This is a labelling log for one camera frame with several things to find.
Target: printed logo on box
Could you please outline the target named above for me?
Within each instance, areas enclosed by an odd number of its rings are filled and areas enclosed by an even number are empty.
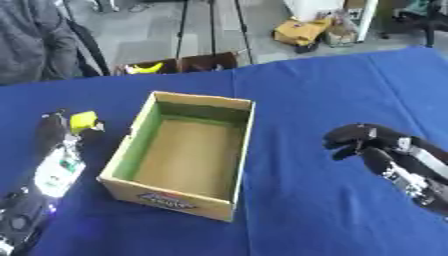
[[[151,192],[151,193],[141,194],[138,197],[148,200],[152,204],[155,204],[155,205],[158,205],[161,207],[165,207],[165,208],[169,208],[169,209],[185,210],[185,209],[196,208],[196,206],[194,206],[184,200],[174,198],[174,197],[171,197],[171,196],[163,194],[163,193]]]

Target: tripod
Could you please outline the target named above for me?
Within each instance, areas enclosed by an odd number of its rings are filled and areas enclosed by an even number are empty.
[[[210,35],[211,35],[211,45],[212,45],[211,50],[212,50],[213,59],[216,56],[215,1],[216,0],[208,0],[209,9],[210,9]],[[243,12],[241,9],[241,5],[240,5],[239,0],[234,0],[234,1],[235,1],[235,7],[236,7],[236,10],[238,13],[238,20],[240,23],[241,32],[243,33],[244,43],[245,43],[246,49],[247,49],[247,55],[249,58],[249,62],[250,62],[250,64],[254,64],[252,49],[250,47],[249,38],[247,36],[247,25],[244,21],[244,16],[243,16]],[[179,56],[180,56],[180,51],[181,51],[182,42],[183,42],[183,36],[184,36],[184,32],[185,32],[185,21],[187,18],[189,3],[190,3],[190,0],[184,0],[180,29],[179,29],[179,32],[177,33],[178,42],[177,42],[177,49],[176,49],[176,59],[179,59]]]

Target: gray sleeve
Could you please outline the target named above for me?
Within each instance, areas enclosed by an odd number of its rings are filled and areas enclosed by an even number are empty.
[[[44,77],[70,79],[77,70],[77,41],[52,0],[29,0],[34,22],[47,50]]]

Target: blue tablecloth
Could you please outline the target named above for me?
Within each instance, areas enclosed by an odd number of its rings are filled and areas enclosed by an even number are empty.
[[[115,201],[95,180],[152,90],[257,101],[233,223]],[[104,141],[85,152],[89,168],[33,255],[446,255],[448,223],[360,159],[331,161],[322,136],[373,122],[448,149],[447,98],[448,64],[423,48],[3,87],[0,192],[35,167],[40,114],[95,110],[107,121]]]

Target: gray floor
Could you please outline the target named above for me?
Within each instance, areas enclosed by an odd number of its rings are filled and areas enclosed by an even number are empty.
[[[371,31],[366,41],[350,48],[330,48],[324,44],[313,53],[298,55],[293,48],[271,39],[274,27],[290,14],[281,0],[240,0],[255,61],[266,63],[276,60],[310,56],[326,56],[354,52],[399,49],[424,42],[423,34],[393,35],[389,40],[379,39]],[[72,1],[76,20],[87,26],[97,38],[111,67],[172,58],[175,55],[177,31],[180,25],[182,3],[162,2],[150,5],[139,13],[131,13],[130,0],[118,1],[120,12],[96,13],[87,1]],[[223,51],[241,51],[245,48],[235,6],[231,0],[216,0],[217,47]],[[207,54],[211,51],[209,6],[203,0],[191,0],[182,46],[182,56]],[[448,33],[437,33],[436,48],[448,56]],[[240,66],[247,65],[245,53],[238,57]]]

